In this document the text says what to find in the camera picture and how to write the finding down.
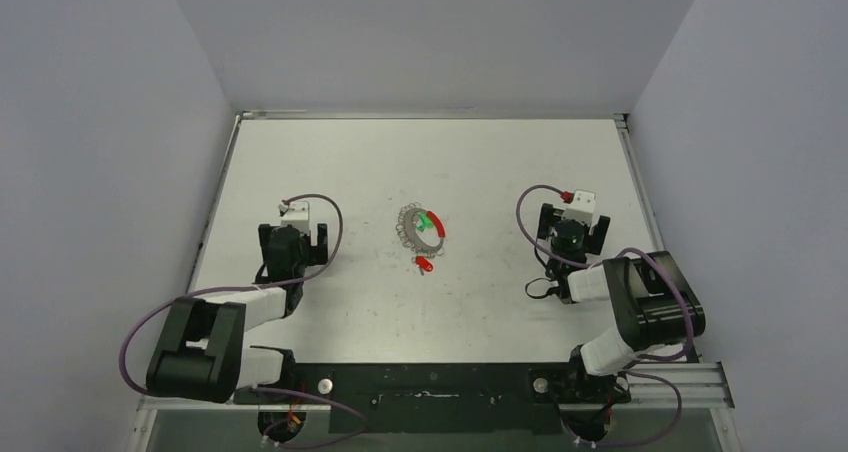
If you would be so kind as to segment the silver keyring with red grip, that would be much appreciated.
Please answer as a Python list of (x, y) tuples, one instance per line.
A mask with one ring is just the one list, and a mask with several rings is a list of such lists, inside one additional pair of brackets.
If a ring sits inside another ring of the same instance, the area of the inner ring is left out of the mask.
[(415, 255), (435, 258), (445, 253), (446, 229), (442, 220), (418, 202), (399, 210), (395, 232), (401, 245)]

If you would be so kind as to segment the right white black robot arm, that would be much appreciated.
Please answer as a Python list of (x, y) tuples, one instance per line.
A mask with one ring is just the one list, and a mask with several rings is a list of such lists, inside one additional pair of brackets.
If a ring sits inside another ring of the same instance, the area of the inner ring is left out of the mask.
[(540, 297), (555, 297), (566, 305), (607, 302), (614, 318), (611, 327), (572, 352), (577, 366), (567, 370), (565, 386), (580, 401), (600, 393), (606, 375), (645, 355), (675, 344), (691, 347), (707, 324), (703, 306), (669, 252), (587, 262), (602, 251), (609, 225), (604, 215), (594, 220), (550, 203), (540, 208), (536, 240), (553, 253), (544, 259), (534, 250), (550, 283)]

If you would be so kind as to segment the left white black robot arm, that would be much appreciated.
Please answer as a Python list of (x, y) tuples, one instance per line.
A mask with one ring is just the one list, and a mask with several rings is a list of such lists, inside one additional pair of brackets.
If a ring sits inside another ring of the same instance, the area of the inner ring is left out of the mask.
[(262, 264), (245, 292), (179, 298), (170, 306), (146, 372), (153, 396), (223, 403), (259, 386), (282, 403), (297, 392), (292, 351), (250, 345), (246, 333), (293, 314), (308, 268), (329, 261), (328, 226), (292, 223), (258, 227)]

